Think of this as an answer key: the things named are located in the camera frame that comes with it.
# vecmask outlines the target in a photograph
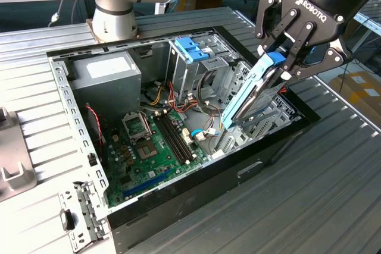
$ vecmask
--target aluminum extrusion table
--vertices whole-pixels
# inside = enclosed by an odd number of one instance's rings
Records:
[[[230,8],[145,16],[138,25],[147,36],[223,25],[251,52],[258,45],[254,25]],[[45,52],[93,43],[85,24],[0,34],[0,105],[17,112],[38,174],[34,189],[0,203],[4,253],[71,253],[56,194],[85,174]],[[381,130],[317,78],[292,89],[321,121],[276,165],[129,253],[380,249]],[[86,253],[113,253],[113,243],[106,240]]]

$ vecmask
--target screw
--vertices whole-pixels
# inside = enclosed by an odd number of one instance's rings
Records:
[[[336,18],[336,21],[339,22],[339,23],[342,23],[342,22],[344,22],[344,17],[342,17],[341,15],[339,15],[339,16]]]

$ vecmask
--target motherboard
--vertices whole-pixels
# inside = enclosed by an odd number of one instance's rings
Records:
[[[122,122],[103,132],[102,165],[110,184],[110,207],[196,170],[207,160],[176,111],[126,115]]]

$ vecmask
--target robotiq logo text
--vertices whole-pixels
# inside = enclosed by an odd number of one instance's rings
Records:
[[[309,10],[309,12],[319,18],[321,22],[324,23],[327,20],[327,16],[325,16],[319,9],[310,4],[307,0],[297,0],[295,4],[305,7],[307,10]]]

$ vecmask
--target green circuit board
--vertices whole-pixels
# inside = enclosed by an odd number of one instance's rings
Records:
[[[177,122],[177,132],[181,135],[183,121],[177,112],[171,111],[166,115],[171,122]],[[106,140],[102,152],[102,164],[106,172],[109,188],[107,198],[110,207],[123,203],[160,183],[171,180],[185,172],[197,169],[207,160],[204,151],[194,143],[189,148],[192,161],[181,164],[171,150],[170,145],[162,135],[153,117],[147,118],[152,132],[152,140],[143,140],[135,145],[130,143],[127,131],[122,125],[104,131]],[[142,130],[140,124],[133,120],[129,128],[135,134]],[[126,196],[126,191],[136,190]]]

